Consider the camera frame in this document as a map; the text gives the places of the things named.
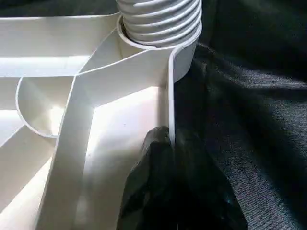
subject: white plastic part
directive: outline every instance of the white plastic part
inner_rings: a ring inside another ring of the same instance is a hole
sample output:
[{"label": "white plastic part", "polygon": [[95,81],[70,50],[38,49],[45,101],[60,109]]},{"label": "white plastic part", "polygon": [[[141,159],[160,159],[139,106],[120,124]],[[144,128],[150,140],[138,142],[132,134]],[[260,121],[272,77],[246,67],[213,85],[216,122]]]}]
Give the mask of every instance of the white plastic part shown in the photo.
[{"label": "white plastic part", "polygon": [[117,0],[123,24],[136,43],[168,47],[188,40],[201,24],[201,0]]},{"label": "white plastic part", "polygon": [[166,125],[175,143],[173,84],[189,70],[201,24],[163,48],[129,40],[118,15],[0,19],[5,28],[28,46],[20,36],[0,50],[9,63],[0,119],[3,109],[20,116],[0,146],[0,230],[115,229],[146,133]]}]

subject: black fabric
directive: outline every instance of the black fabric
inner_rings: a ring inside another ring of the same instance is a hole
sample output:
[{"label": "black fabric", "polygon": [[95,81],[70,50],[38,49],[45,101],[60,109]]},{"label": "black fabric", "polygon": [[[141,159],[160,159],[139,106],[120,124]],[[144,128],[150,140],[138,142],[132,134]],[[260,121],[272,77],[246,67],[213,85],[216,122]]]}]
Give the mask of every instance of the black fabric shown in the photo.
[{"label": "black fabric", "polygon": [[117,230],[247,230],[232,187],[195,134],[167,127],[146,135],[126,180]]},{"label": "black fabric", "polygon": [[192,68],[175,84],[177,127],[201,136],[250,230],[307,229],[306,1],[208,5],[215,14],[203,14]]}]

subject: ribbed plastic tube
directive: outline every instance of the ribbed plastic tube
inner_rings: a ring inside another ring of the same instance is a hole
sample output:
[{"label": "ribbed plastic tube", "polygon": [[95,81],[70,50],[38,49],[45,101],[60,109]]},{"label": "ribbed plastic tube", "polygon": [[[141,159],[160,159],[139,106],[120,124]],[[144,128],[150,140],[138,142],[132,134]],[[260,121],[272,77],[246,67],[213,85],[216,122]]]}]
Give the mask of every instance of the ribbed plastic tube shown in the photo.
[{"label": "ribbed plastic tube", "polygon": [[201,23],[201,0],[117,0],[127,36],[155,47],[189,39]]}]

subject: black plastic bag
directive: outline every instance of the black plastic bag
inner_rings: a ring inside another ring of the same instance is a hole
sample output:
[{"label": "black plastic bag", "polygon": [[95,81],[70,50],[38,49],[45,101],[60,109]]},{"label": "black plastic bag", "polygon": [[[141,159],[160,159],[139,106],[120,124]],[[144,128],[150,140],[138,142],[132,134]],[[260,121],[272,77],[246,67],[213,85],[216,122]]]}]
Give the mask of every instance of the black plastic bag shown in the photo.
[{"label": "black plastic bag", "polygon": [[197,136],[167,127],[148,132],[142,159],[127,178],[117,230],[245,230],[231,185]]}]

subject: white plastic base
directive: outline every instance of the white plastic base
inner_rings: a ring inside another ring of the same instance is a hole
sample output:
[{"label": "white plastic base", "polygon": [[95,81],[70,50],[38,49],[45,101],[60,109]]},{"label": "white plastic base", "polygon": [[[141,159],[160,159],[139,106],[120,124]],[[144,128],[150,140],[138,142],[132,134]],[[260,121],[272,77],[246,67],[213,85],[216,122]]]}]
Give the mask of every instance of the white plastic base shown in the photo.
[{"label": "white plastic base", "polygon": [[175,142],[174,79],[201,25],[158,49],[118,17],[0,19],[0,230],[115,229],[146,133],[166,125]]}]

